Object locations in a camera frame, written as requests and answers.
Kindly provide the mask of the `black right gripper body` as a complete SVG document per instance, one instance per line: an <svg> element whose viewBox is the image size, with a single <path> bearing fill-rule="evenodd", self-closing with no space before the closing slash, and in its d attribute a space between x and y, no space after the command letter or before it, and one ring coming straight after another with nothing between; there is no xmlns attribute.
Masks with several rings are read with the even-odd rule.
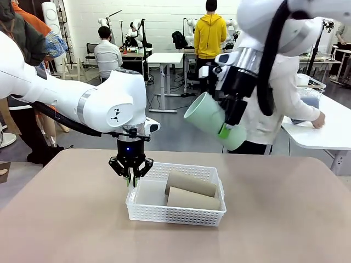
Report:
<svg viewBox="0 0 351 263"><path fill-rule="evenodd" d="M258 75L236 66L214 68L218 81L216 89L235 98L250 98L257 85Z"/></svg>

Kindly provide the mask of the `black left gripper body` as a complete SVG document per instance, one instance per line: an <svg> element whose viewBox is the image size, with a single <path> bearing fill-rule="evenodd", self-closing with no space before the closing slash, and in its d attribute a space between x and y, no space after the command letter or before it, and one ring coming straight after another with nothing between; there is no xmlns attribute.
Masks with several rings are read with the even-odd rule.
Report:
<svg viewBox="0 0 351 263"><path fill-rule="evenodd" d="M116 157L124 168L139 168L145 161L144 142L117 140Z"/></svg>

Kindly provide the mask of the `person's right hand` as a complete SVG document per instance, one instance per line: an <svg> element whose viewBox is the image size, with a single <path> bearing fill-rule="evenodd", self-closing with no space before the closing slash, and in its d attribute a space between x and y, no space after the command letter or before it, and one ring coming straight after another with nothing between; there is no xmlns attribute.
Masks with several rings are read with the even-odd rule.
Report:
<svg viewBox="0 0 351 263"><path fill-rule="evenodd" d="M312 121L312 125L315 129L320 129L324 126L324 124L325 124L325 114L320 111L318 118Z"/></svg>

